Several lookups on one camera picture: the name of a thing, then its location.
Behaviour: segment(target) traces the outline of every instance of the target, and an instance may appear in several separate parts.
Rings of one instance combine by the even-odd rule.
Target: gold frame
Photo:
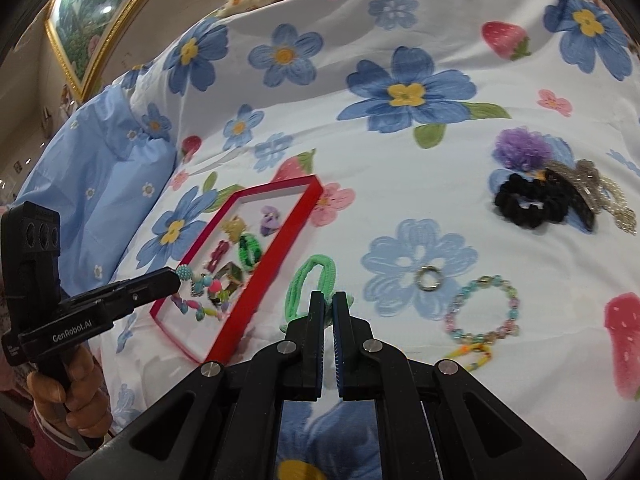
[[[107,28],[100,37],[100,49],[98,49],[97,52],[94,52],[89,59],[82,81],[80,81],[76,74],[72,72],[71,63],[69,63],[65,51],[62,49],[60,38],[58,37],[55,26],[50,22],[51,12],[55,1],[56,0],[50,0],[47,4],[45,31],[53,52],[56,55],[56,59],[65,73],[66,80],[68,81],[74,97],[80,103],[84,103],[88,98],[92,97],[96,89],[99,89],[100,74],[115,43],[122,37],[131,24],[133,18],[136,17],[137,13],[144,4],[148,2],[148,0],[129,0],[126,2],[124,7],[120,4],[120,8],[122,10],[114,17],[113,20],[111,20],[110,24],[107,25]]]

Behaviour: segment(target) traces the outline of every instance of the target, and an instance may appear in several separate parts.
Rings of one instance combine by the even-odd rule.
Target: silver ring
[[[427,272],[432,272],[433,274],[436,275],[436,283],[435,283],[435,285],[423,285],[422,284],[422,277]],[[420,270],[418,270],[415,273],[415,284],[418,286],[418,288],[420,290],[423,290],[424,292],[433,292],[434,290],[438,290],[440,288],[440,286],[442,285],[443,280],[444,280],[444,276],[440,272],[440,269],[438,267],[434,267],[432,265],[423,267],[423,268],[421,268]]]

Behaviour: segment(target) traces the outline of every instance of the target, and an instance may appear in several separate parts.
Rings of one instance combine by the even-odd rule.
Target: hand
[[[94,363],[91,352],[80,345],[66,367],[71,387],[68,392],[55,379],[39,372],[27,377],[27,388],[33,402],[49,424],[58,431],[69,434],[69,428],[82,436],[102,437],[109,431],[113,418],[109,412],[109,399],[101,392],[102,369]],[[58,418],[54,403],[64,402],[70,410],[66,419]]]

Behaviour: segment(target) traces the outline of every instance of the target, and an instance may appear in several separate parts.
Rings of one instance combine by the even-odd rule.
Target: painting
[[[100,71],[127,25],[147,0],[52,0],[46,31],[75,98],[100,88]]]

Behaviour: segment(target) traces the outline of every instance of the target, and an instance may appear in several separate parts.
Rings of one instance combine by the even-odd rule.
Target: metal screw
[[[445,375],[453,375],[458,371],[458,363],[451,359],[444,359],[438,363],[438,370]]]
[[[362,347],[367,352],[380,352],[382,350],[382,343],[377,339],[367,339],[362,343]]]
[[[214,362],[204,363],[200,367],[200,373],[205,377],[215,377],[220,373],[221,370],[222,368],[220,367],[220,365]]]
[[[276,348],[281,354],[290,354],[292,352],[295,352],[298,346],[293,341],[287,341],[285,339],[284,341],[280,341]]]

